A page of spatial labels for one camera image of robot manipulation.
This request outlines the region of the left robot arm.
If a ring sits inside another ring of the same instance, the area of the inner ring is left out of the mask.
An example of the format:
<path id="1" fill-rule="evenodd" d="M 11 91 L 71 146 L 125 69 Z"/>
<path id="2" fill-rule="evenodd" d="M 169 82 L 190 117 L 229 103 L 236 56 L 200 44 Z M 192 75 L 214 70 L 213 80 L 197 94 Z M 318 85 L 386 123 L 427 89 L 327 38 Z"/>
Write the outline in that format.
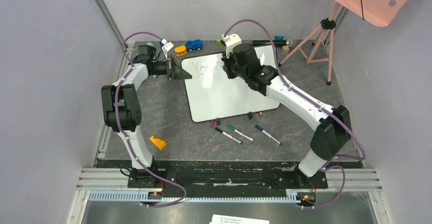
<path id="1" fill-rule="evenodd" d="M 151 75 L 165 75 L 168 80 L 192 78 L 173 56 L 157 60 L 155 47 L 147 44 L 138 47 L 138 55 L 119 80 L 101 88 L 105 125 L 119 135 L 131 158 L 129 187 L 160 187 L 165 183 L 154 169 L 153 156 L 140 129 L 142 110 L 137 89 Z"/>

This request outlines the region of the white whiteboard with black frame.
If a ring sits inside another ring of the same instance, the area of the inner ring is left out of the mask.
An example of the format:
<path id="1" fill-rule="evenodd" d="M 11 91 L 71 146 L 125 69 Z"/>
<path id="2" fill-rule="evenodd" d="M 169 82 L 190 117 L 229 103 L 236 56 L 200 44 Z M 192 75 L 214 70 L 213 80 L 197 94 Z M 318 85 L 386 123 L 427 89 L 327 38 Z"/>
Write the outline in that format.
<path id="1" fill-rule="evenodd" d="M 193 122 L 205 122 L 276 109 L 280 103 L 251 90 L 239 77 L 229 79 L 222 52 L 184 58 L 181 65 L 192 77 L 184 81 Z"/>

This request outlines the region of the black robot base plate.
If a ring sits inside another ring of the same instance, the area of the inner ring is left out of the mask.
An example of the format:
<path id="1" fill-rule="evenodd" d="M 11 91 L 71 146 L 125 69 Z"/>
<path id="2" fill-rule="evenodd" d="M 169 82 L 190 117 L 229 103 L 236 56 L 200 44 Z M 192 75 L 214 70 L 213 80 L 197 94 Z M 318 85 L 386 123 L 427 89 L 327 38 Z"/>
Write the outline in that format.
<path id="1" fill-rule="evenodd" d="M 325 173 L 305 177 L 295 161 L 155 160 L 151 172 L 131 168 L 129 188 L 162 189 L 164 197 L 283 197 L 287 189 L 327 189 Z"/>

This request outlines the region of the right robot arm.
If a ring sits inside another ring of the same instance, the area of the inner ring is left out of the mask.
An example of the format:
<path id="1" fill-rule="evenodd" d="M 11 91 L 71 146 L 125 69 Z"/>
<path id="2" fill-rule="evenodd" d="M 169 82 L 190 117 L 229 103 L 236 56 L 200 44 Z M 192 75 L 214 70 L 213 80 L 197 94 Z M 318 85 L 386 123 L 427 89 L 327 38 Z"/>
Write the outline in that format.
<path id="1" fill-rule="evenodd" d="M 294 173 L 295 183 L 308 187 L 315 174 L 351 139 L 348 109 L 322 103 L 289 83 L 278 73 L 278 66 L 261 64 L 250 43 L 228 45 L 222 62 L 229 79 L 241 78 L 251 90 L 283 104 L 314 130 L 310 150 Z"/>

